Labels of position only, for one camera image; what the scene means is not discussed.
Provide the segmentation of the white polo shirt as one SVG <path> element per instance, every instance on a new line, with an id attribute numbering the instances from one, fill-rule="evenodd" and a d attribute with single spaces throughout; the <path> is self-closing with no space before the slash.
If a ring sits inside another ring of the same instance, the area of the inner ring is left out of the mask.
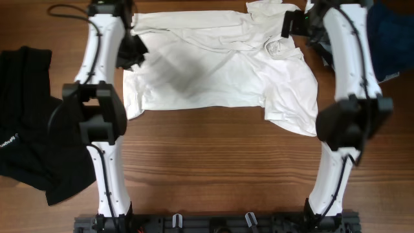
<path id="1" fill-rule="evenodd" d="M 232 10 L 135 14 L 148 49 L 123 75 L 128 119 L 145 111 L 262 107 L 265 120 L 313 137 L 318 83 L 283 18 L 296 6 L 254 1 Z"/>

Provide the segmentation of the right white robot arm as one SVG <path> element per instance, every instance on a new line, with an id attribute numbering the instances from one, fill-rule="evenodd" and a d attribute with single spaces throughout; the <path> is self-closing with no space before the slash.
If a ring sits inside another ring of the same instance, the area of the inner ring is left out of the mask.
<path id="1" fill-rule="evenodd" d="M 316 117 L 321 160 L 302 213 L 282 217 L 296 232 L 358 232 L 358 215 L 344 212 L 343 196 L 366 144 L 393 113 L 373 70 L 363 1 L 307 1 L 285 14 L 281 35 L 305 36 L 312 47 L 328 44 L 335 71 L 335 102 Z"/>

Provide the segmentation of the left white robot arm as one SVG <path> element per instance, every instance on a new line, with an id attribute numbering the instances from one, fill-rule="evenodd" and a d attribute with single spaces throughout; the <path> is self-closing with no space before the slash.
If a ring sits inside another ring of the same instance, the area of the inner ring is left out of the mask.
<path id="1" fill-rule="evenodd" d="M 92 1 L 82 66 L 63 86 L 63 102 L 91 157 L 98 186 L 98 213 L 89 232 L 137 232 L 124 182 L 121 145 L 127 114 L 114 88 L 114 71 L 141 65 L 147 48 L 131 33 L 134 2 Z"/>

